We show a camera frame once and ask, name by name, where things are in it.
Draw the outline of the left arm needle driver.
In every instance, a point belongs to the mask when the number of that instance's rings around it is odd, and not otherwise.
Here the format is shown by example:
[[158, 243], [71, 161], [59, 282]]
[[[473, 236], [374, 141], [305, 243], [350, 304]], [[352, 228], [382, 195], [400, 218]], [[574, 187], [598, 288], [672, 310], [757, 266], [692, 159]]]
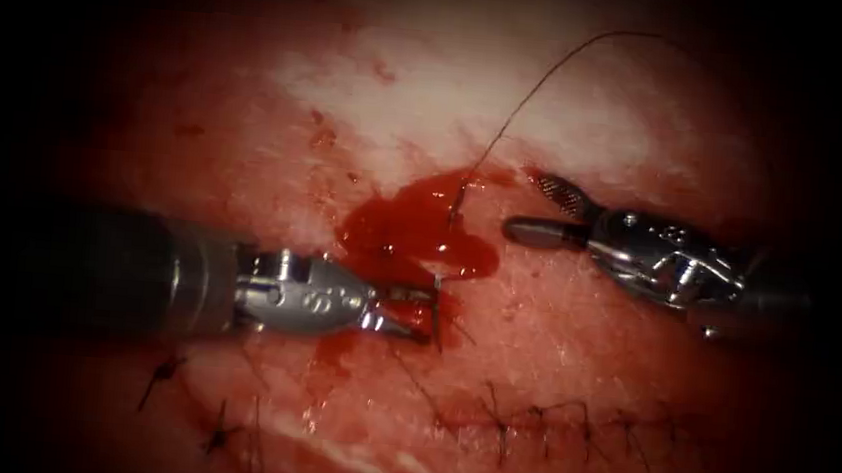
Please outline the left arm needle driver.
[[372, 290], [322, 255], [290, 249], [237, 251], [234, 319], [246, 328], [302, 336], [331, 335], [356, 326]]

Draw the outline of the right arm needle driver jaw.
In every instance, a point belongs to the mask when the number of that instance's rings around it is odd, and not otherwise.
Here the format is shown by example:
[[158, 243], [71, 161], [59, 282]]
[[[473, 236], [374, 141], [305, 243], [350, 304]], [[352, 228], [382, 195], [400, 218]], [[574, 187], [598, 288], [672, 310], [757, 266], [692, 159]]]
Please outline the right arm needle driver jaw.
[[585, 224], [528, 216], [508, 217], [502, 235], [523, 247], [548, 250], [583, 251], [590, 237]]
[[565, 215], [579, 222], [594, 223], [606, 208], [593, 201], [572, 181], [551, 173], [538, 173], [533, 184]]

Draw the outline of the left arm needle driver jaw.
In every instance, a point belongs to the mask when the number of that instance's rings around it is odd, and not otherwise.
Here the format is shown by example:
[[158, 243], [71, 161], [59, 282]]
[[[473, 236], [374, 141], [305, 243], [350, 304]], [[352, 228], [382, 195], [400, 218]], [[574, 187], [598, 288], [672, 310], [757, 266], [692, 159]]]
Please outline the left arm needle driver jaw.
[[359, 318], [359, 327], [366, 332], [379, 333], [381, 336], [388, 336], [408, 342], [429, 343], [430, 336], [415, 328], [406, 326], [390, 316], [381, 314], [378, 311], [365, 311]]
[[417, 285], [377, 283], [370, 286], [370, 296], [380, 302], [416, 302], [435, 304], [438, 290]]

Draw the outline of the right arm needle driver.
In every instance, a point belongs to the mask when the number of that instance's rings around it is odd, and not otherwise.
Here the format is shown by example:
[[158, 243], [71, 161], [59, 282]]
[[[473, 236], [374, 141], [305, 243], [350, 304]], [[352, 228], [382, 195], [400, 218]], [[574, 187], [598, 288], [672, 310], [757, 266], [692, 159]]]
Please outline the right arm needle driver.
[[726, 247], [664, 216], [604, 211], [592, 225], [588, 248], [612, 280], [676, 310], [727, 302], [745, 289], [741, 265]]

